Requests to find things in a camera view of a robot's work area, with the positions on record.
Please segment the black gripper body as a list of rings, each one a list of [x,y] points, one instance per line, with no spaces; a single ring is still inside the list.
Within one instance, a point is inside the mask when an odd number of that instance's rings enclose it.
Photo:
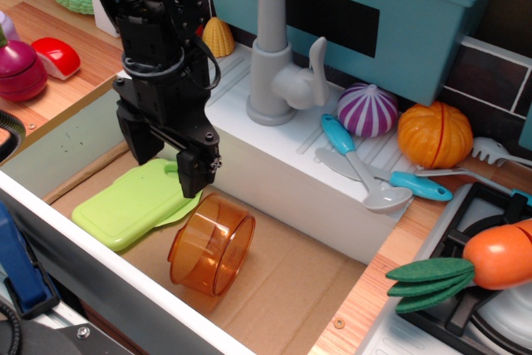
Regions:
[[[177,152],[195,149],[216,159],[220,167],[219,135],[205,114],[211,91],[209,58],[204,51],[178,51],[176,59],[148,62],[124,55],[127,78],[113,89],[150,124],[151,133]]]

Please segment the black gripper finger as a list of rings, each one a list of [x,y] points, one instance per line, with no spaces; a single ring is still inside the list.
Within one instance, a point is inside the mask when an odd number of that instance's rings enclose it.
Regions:
[[[194,198],[214,182],[216,159],[195,149],[184,149],[177,155],[178,175],[183,196]]]
[[[117,102],[116,116],[126,144],[139,165],[163,149],[164,142],[151,133],[150,124],[143,115],[123,99]]]

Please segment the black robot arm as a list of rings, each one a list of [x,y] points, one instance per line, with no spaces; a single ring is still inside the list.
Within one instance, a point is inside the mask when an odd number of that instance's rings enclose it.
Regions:
[[[117,119],[141,165],[164,145],[177,151],[182,193],[195,197],[221,164],[219,135],[205,114],[221,78],[212,51],[197,35],[198,0],[100,0],[121,35],[126,78],[113,83]]]

